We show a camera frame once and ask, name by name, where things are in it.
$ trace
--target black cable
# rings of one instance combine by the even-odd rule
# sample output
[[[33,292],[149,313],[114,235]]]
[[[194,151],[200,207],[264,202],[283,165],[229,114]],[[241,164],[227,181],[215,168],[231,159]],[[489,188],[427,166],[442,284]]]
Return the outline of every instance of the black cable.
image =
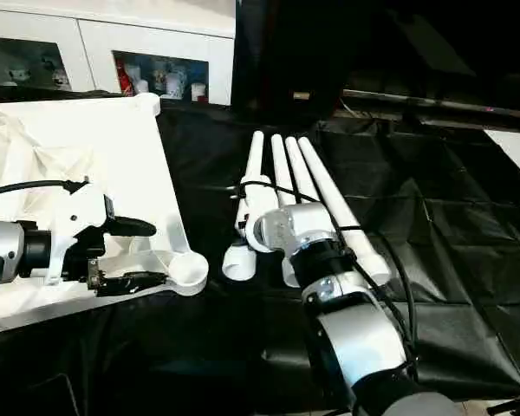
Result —
[[[0,194],[13,191],[21,191],[29,188],[42,188],[45,186],[60,186],[69,193],[76,192],[88,182],[73,182],[71,180],[33,180],[29,182],[20,182],[18,184],[0,186]]]
[[[389,243],[389,240],[387,240],[387,238],[378,231],[376,231],[375,234],[381,239],[383,245],[385,245],[399,273],[399,278],[405,291],[406,303],[408,307],[408,325],[410,327],[410,336],[412,337],[412,342],[415,346],[416,341],[418,340],[418,317],[416,313],[416,305],[414,304],[414,296],[412,287],[410,285],[410,280],[406,275],[405,266],[400,261],[399,256],[397,256],[397,252],[393,249],[391,243]]]

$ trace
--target cabinet door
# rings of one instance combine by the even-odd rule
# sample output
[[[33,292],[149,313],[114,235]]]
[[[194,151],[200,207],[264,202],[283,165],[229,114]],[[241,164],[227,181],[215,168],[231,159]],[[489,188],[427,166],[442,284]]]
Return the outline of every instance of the cabinet door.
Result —
[[[128,79],[134,87],[140,79],[165,98],[191,101],[194,87],[202,87],[201,100],[231,103],[233,39],[115,23],[79,24],[98,89],[119,93],[123,87],[125,92]],[[179,96],[170,83],[179,85]]]
[[[88,91],[94,82],[75,19],[0,11],[0,85]]]

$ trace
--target black tablecloth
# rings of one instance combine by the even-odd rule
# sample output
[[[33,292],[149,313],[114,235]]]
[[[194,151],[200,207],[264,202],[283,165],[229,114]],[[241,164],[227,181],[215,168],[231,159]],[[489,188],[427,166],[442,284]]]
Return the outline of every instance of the black tablecloth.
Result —
[[[308,135],[376,250],[393,265],[370,231],[399,254],[417,301],[421,382],[455,399],[520,394],[520,171],[479,131],[365,123],[273,127],[222,108],[165,104],[159,131],[191,247],[210,263],[206,289],[1,333],[1,408],[69,414],[75,401],[80,414],[121,415],[331,406],[311,375],[299,294],[283,286],[281,257],[260,255],[246,283],[221,273],[236,201],[216,187],[243,175],[258,128],[267,137]],[[386,290],[406,313],[394,268]]]

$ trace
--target white cabinet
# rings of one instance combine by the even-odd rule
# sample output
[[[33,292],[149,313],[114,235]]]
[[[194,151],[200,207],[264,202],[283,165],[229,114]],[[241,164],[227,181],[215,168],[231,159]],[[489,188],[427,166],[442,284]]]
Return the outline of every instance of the white cabinet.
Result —
[[[159,95],[175,80],[177,98],[229,105],[235,26],[235,0],[0,0],[0,84],[119,93],[136,71]]]
[[[206,85],[210,103],[231,103],[233,39],[116,23],[81,20],[79,24],[98,89],[121,92],[116,70],[119,60],[140,67],[150,90],[164,94],[165,83],[162,91],[160,85],[154,87],[153,79],[155,68],[164,62],[162,71],[169,72],[170,66],[183,67],[187,98],[191,83],[198,82]]]
[[[73,91],[94,89],[77,21],[0,11],[0,85],[12,82]]]

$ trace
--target red object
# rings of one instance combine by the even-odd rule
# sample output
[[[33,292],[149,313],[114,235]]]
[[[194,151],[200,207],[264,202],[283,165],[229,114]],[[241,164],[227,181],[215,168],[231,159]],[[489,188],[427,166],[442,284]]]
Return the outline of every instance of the red object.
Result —
[[[128,97],[133,97],[135,92],[133,90],[133,84],[129,79],[129,75],[125,72],[123,67],[123,61],[121,59],[115,60],[115,67],[118,70],[118,80],[120,81],[121,92]]]

